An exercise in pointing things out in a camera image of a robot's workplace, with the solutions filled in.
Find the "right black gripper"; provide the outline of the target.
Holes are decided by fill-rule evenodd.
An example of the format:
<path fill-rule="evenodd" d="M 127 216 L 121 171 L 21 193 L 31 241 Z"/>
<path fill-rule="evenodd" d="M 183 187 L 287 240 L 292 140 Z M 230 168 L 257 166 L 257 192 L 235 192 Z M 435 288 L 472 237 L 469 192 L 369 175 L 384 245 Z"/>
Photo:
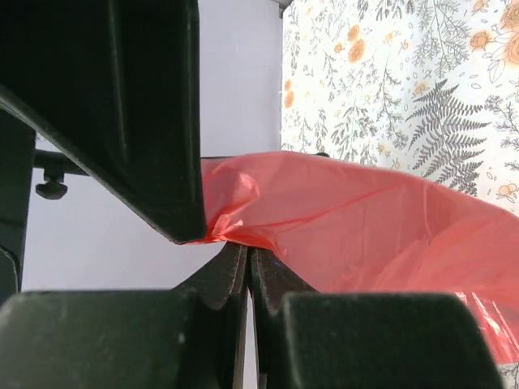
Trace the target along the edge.
<path fill-rule="evenodd" d="M 197 2 L 2 2 L 1 106 L 1 301 L 21 288 L 34 130 L 172 242 L 205 235 Z"/>

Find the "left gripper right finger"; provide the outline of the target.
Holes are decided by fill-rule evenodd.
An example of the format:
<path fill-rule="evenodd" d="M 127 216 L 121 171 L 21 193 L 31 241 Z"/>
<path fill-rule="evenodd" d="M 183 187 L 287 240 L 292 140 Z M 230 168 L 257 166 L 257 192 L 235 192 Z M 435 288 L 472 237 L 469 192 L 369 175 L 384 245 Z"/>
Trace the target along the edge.
<path fill-rule="evenodd" d="M 272 252 L 249 251 L 262 388 L 501 388 L 456 297 L 319 293 Z"/>

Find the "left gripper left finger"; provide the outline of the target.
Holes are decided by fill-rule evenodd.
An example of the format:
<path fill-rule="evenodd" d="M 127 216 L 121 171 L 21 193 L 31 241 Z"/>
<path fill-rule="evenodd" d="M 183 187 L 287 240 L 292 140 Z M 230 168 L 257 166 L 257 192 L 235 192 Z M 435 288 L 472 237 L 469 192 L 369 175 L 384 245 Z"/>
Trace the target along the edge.
<path fill-rule="evenodd" d="M 170 290 L 30 292 L 1 308 L 4 388 L 240 388 L 247 248 Z"/>

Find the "red plastic trash bag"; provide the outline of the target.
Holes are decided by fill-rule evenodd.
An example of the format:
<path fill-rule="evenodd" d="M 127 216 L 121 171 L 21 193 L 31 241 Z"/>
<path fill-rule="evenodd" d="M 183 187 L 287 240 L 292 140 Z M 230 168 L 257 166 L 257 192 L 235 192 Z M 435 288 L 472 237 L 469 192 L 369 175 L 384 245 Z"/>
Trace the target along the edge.
<path fill-rule="evenodd" d="M 204 160 L 207 240 L 271 250 L 325 293 L 437 292 L 518 359 L 518 219 L 389 169 L 297 152 Z"/>

